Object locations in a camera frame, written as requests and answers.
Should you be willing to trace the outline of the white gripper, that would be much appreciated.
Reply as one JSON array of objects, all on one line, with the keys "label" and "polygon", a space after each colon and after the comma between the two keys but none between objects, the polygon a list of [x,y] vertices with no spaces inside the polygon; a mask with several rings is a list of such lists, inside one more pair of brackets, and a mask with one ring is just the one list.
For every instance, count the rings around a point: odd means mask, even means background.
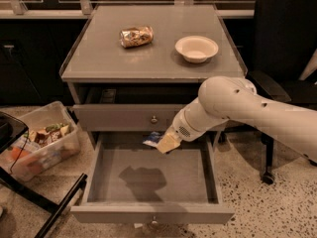
[{"label": "white gripper", "polygon": [[172,127],[175,133],[165,133],[157,144],[157,149],[166,154],[180,146],[181,140],[191,142],[198,137],[197,132],[188,124],[185,118],[185,112],[179,111],[172,121]]}]

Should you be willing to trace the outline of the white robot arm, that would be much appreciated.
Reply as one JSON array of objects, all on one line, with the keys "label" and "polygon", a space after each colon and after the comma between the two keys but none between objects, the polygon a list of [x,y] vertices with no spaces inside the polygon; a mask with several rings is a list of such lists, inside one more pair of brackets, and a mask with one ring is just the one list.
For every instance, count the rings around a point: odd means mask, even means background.
[{"label": "white robot arm", "polygon": [[230,120],[250,125],[317,161],[317,111],[262,97],[242,77],[206,79],[198,96],[173,118],[157,149],[163,154],[172,151]]}]

